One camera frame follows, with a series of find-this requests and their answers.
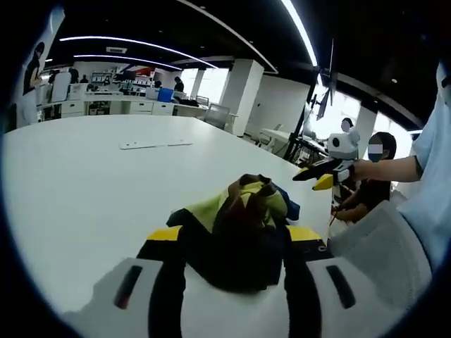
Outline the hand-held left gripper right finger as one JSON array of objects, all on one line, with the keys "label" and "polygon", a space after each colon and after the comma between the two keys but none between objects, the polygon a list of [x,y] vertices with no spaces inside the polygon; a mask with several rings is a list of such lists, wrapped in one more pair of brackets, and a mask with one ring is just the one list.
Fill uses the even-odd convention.
[{"label": "hand-held left gripper right finger", "polygon": [[375,288],[308,228],[283,226],[290,337],[379,337]]}]

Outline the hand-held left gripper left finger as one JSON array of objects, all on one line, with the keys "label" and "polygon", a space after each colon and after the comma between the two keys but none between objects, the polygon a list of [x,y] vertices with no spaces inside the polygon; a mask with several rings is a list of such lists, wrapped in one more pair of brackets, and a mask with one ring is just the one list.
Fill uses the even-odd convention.
[{"label": "hand-held left gripper left finger", "polygon": [[181,337],[185,260],[180,227],[147,237],[136,258],[126,258],[93,287],[91,300],[63,319],[81,337]]}]

